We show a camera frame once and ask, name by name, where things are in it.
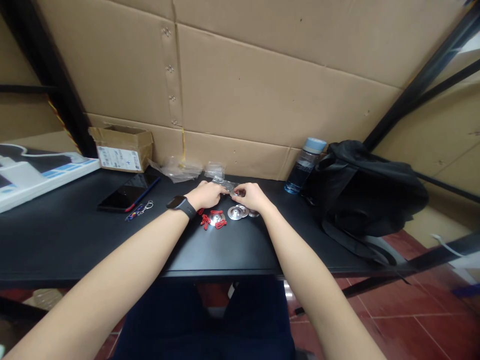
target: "cardboard box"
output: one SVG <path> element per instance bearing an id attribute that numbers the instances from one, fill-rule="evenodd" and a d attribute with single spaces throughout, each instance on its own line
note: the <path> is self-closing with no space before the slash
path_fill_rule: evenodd
<path id="1" fill-rule="evenodd" d="M 127 173 L 143 173 L 152 158 L 154 142 L 150 131 L 120 125 L 89 127 L 96 143 L 100 166 Z"/>

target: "black smartphone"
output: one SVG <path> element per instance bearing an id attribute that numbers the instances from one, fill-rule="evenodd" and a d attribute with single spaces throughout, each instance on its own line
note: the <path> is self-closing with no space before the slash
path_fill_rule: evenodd
<path id="1" fill-rule="evenodd" d="M 97 210 L 128 213 L 160 181 L 160 177 L 150 174 L 137 174 L 97 205 Z"/>

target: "water bottle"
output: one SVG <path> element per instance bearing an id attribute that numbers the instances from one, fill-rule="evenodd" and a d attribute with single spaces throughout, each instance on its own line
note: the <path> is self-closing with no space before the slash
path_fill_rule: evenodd
<path id="1" fill-rule="evenodd" d="M 314 169 L 317 158 L 327 143 L 314 137 L 309 137 L 296 159 L 296 163 L 288 176 L 285 191 L 290 194 L 298 194 L 305 185 L 307 178 Z"/>

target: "black smartwatch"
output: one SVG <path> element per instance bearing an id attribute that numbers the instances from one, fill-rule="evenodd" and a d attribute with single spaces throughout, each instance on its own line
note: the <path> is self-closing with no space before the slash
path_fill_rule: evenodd
<path id="1" fill-rule="evenodd" d="M 192 220 L 197 212 L 194 207 L 190 205 L 188 199 L 185 196 L 175 196 L 167 205 L 167 209 L 182 210 Z"/>

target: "black backpack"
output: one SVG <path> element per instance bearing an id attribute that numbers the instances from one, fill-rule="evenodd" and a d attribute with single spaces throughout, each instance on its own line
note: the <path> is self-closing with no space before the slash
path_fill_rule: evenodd
<path id="1" fill-rule="evenodd" d="M 396 265 L 395 258 L 365 236 L 400 231 L 429 201 L 410 165 L 383 160 L 355 140 L 330 144 L 301 195 L 327 235 L 354 254 L 385 265 Z"/>

